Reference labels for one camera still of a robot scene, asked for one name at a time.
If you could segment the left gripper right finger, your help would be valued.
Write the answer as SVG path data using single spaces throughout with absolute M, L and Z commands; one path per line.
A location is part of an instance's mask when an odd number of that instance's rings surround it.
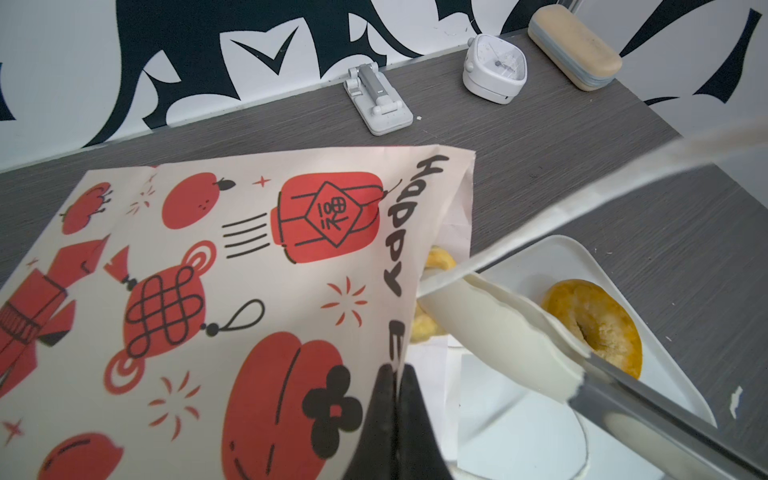
M 441 455 L 414 367 L 405 364 L 397 399 L 397 478 L 452 480 Z

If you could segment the long braided fake bread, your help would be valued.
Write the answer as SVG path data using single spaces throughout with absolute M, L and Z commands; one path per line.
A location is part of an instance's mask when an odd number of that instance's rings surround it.
M 455 259 L 444 249 L 433 246 L 428 254 L 425 270 L 451 270 L 457 266 Z M 440 319 L 441 309 L 433 296 L 419 298 L 411 323 L 410 343 L 420 344 L 433 337 L 446 336 L 448 332 Z

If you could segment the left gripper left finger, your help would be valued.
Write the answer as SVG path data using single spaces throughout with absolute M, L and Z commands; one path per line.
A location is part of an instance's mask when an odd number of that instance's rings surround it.
M 396 375 L 391 364 L 378 370 L 358 445 L 344 479 L 397 478 Z

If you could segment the yellow fake bagel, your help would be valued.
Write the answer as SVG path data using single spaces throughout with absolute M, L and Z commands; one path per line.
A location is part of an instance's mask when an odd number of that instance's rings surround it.
M 643 344 L 637 327 L 602 287 L 586 280 L 564 280 L 547 291 L 541 306 L 603 360 L 640 378 Z

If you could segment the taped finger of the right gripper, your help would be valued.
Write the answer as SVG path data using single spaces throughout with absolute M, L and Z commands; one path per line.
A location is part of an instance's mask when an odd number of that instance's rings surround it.
M 534 302 L 482 277 L 426 271 L 445 330 L 510 380 L 569 406 L 674 479 L 764 479 L 711 424 L 600 358 Z

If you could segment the red white paper bag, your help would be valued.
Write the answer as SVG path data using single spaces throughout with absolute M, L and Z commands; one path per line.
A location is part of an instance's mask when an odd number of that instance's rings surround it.
M 767 146 L 667 143 L 457 260 L 491 264 L 647 184 Z M 95 170 L 1 290 L 5 479 L 343 479 L 476 155 L 342 147 Z

